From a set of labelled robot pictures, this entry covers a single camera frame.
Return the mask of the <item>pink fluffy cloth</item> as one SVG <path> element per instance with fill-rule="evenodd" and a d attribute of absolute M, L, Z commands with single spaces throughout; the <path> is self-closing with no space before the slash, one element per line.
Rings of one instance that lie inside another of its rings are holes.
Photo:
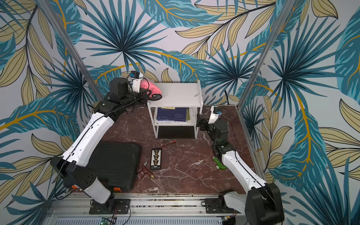
<path fill-rule="evenodd" d="M 162 99 L 160 88 L 145 78 L 140 82 L 140 88 L 147 91 L 148 100 L 158 101 Z"/>

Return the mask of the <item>white two-tier bookshelf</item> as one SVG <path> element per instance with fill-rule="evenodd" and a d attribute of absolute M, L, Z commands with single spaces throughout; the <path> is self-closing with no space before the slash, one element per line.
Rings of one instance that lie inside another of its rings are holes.
<path fill-rule="evenodd" d="M 162 92 L 162 99 L 158 101 L 148 101 L 147 107 L 149 110 L 154 135 L 158 138 L 158 128 L 160 126 L 190 126 L 189 124 L 165 124 L 156 125 L 155 116 L 157 108 L 161 107 L 189 107 L 194 108 L 195 123 L 190 127 L 194 127 L 195 139 L 198 137 L 199 128 L 197 128 L 197 114 L 202 113 L 203 110 L 203 96 L 200 82 L 196 83 L 158 83 L 157 87 Z"/>

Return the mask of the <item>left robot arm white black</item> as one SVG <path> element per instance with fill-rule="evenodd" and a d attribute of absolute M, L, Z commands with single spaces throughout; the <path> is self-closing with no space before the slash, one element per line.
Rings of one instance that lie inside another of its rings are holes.
<path fill-rule="evenodd" d="M 61 156 L 55 156 L 50 164 L 68 188 L 76 186 L 100 205 L 113 205 L 112 193 L 87 167 L 90 158 L 108 129 L 127 107 L 147 103 L 152 91 L 146 79 L 129 81 L 124 77 L 110 82 L 110 91 L 95 107 L 89 123 L 74 143 Z"/>

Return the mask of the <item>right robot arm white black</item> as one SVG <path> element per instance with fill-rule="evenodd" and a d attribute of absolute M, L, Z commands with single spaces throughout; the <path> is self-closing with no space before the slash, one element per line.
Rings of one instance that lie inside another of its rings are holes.
<path fill-rule="evenodd" d="M 274 183 L 259 177 L 240 157 L 228 140 L 228 123 L 218 113 L 209 119 L 197 115 L 196 126 L 207 132 L 212 141 L 214 156 L 232 172 L 246 192 L 230 191 L 223 195 L 225 207 L 246 216 L 251 225 L 276 225 L 285 220 L 280 190 Z"/>

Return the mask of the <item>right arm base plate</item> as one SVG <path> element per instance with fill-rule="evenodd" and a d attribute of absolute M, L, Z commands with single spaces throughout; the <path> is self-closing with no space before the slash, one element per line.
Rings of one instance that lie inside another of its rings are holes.
<path fill-rule="evenodd" d="M 201 206 L 205 207 L 207 214 L 238 214 L 235 209 L 230 209 L 226 206 L 222 198 L 206 198 L 201 202 Z"/>

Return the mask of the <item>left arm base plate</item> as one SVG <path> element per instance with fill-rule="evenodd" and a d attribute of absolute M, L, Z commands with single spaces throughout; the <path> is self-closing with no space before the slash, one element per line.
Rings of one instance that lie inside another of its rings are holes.
<path fill-rule="evenodd" d="M 91 200 L 90 215 L 125 215 L 129 213 L 130 199 L 112 199 L 108 203 L 99 204 Z"/>

